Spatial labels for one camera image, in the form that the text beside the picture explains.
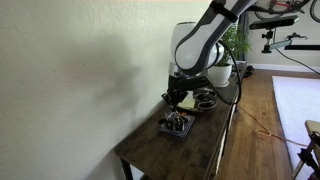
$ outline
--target green plant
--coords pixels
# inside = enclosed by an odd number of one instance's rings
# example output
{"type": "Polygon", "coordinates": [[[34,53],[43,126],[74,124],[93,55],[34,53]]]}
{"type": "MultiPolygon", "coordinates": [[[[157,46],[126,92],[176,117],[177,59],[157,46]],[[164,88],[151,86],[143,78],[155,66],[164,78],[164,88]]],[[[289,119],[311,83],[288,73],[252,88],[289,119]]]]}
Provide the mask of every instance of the green plant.
{"type": "MultiPolygon", "coordinates": [[[[243,53],[251,50],[250,43],[245,37],[245,32],[238,26],[231,26],[222,36],[223,41],[232,51],[235,60],[238,60],[243,53]]],[[[222,59],[215,66],[228,66],[231,60],[230,53],[225,49],[222,59]]]]}

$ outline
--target small tray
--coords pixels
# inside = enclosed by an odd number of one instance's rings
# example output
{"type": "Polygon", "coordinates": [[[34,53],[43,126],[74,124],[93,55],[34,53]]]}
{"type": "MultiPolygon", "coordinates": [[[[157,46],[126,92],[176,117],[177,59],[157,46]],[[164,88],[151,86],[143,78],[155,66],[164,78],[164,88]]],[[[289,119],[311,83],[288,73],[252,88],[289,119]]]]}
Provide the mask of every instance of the small tray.
{"type": "Polygon", "coordinates": [[[172,134],[172,135],[175,135],[175,136],[178,136],[178,137],[185,137],[190,128],[191,128],[191,125],[193,124],[194,122],[194,119],[195,117],[194,116],[191,116],[191,115],[188,115],[188,116],[183,116],[185,118],[188,119],[188,122],[186,122],[184,124],[184,130],[183,131],[173,131],[173,130],[169,130],[165,127],[165,124],[163,123],[160,127],[158,127],[158,130],[159,131],[162,131],[162,132],[166,132],[166,133],[169,133],[169,134],[172,134]]]}

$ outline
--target dark wooden table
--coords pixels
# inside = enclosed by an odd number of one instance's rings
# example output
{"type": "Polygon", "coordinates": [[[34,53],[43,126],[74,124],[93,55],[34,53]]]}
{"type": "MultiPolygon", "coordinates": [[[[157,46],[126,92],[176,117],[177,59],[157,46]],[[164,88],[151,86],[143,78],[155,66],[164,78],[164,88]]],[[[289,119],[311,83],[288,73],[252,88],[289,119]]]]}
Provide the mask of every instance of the dark wooden table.
{"type": "MultiPolygon", "coordinates": [[[[231,101],[236,98],[238,88],[236,78],[229,81],[228,87],[219,88],[219,91],[231,101]]],[[[160,108],[115,147],[127,179],[132,179],[130,164],[150,179],[198,180],[212,176],[232,106],[219,100],[214,109],[196,115],[184,138],[157,130],[158,121],[168,111],[167,105],[160,108]]]]}

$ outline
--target bike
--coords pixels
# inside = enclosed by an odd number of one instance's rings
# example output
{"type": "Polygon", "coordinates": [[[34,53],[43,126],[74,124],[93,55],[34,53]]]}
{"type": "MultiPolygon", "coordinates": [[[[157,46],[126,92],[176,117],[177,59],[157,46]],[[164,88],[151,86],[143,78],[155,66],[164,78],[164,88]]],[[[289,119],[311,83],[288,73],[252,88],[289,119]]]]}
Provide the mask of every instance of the bike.
{"type": "MultiPolygon", "coordinates": [[[[259,6],[267,10],[281,12],[281,11],[287,11],[287,10],[293,9],[300,3],[301,1],[299,0],[287,0],[287,1],[259,0],[256,2],[255,6],[259,6]]],[[[294,12],[301,12],[303,14],[305,13],[302,9],[297,9],[294,12]]],[[[259,12],[259,11],[255,11],[254,13],[261,20],[274,19],[283,15],[283,14],[270,14],[270,13],[259,12]]],[[[320,23],[320,1],[313,0],[310,6],[310,16],[314,21],[320,23]]]]}

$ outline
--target table leg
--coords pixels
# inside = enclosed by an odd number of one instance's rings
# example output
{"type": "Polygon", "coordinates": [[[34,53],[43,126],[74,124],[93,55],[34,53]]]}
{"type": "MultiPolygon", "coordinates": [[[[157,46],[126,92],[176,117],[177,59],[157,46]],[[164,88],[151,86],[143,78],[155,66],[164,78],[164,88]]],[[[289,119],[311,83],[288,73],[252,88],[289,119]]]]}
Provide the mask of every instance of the table leg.
{"type": "Polygon", "coordinates": [[[124,175],[125,175],[126,179],[127,180],[133,180],[130,164],[127,161],[125,161],[125,160],[123,160],[121,158],[120,158],[120,160],[121,160],[123,172],[124,172],[124,175]]]}

